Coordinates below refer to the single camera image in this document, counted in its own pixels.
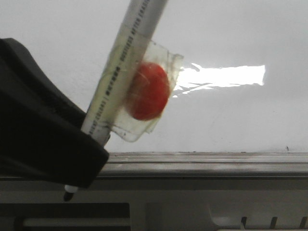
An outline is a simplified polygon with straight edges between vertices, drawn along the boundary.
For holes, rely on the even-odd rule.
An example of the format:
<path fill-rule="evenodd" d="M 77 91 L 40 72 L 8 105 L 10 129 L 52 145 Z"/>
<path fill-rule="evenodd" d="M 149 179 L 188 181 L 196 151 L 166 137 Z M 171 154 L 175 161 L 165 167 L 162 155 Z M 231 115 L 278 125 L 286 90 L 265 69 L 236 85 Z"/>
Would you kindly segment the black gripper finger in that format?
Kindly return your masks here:
<path fill-rule="evenodd" d="M 1 39 L 1 175 L 89 187 L 109 154 L 81 131 L 84 118 L 23 44 Z"/>

